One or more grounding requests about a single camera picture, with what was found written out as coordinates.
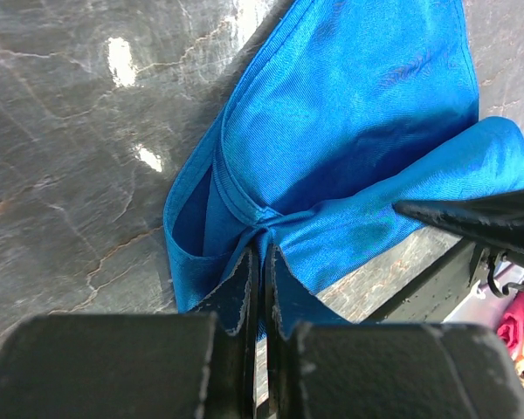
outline folded blue cloth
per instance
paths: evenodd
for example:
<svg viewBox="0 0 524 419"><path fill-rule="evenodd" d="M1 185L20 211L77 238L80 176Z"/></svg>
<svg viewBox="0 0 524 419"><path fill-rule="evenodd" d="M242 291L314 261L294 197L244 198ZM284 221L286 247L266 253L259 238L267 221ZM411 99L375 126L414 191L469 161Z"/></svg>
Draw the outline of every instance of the folded blue cloth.
<svg viewBox="0 0 524 419"><path fill-rule="evenodd" d="M169 193L179 311L252 240L316 293L422 227L392 203L523 188L520 130L477 120L459 0L296 1Z"/></svg>

